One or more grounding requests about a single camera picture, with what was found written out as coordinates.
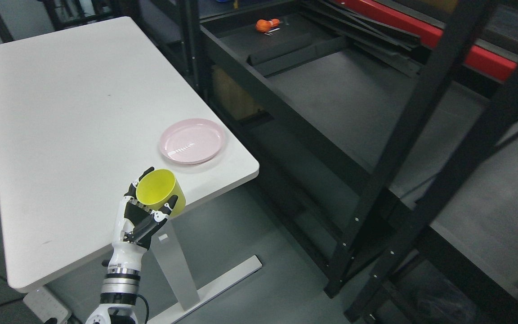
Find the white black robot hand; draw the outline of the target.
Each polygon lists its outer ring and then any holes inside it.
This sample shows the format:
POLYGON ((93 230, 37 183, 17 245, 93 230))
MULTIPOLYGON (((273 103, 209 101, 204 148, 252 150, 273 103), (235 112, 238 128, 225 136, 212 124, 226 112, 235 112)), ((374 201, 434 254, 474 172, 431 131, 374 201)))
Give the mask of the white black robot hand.
POLYGON ((162 228, 171 216, 179 211, 179 195, 173 193, 162 199, 158 208, 149 207, 138 199, 140 181, 152 175, 151 166, 131 182, 119 203, 113 234, 113 255, 103 266, 107 274, 138 275, 142 256, 149 250, 153 234, 162 228))

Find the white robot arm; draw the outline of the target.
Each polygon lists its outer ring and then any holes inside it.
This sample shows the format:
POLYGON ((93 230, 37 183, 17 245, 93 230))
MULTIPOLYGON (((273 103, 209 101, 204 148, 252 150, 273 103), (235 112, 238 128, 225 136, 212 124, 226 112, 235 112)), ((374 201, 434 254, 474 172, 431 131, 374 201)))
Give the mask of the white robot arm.
POLYGON ((140 270, 131 267, 106 266, 107 274, 103 278, 99 295, 99 304, 84 321, 85 324, 146 324, 149 320, 150 307, 138 288, 140 270), (138 319, 135 307, 142 300, 145 317, 138 319))

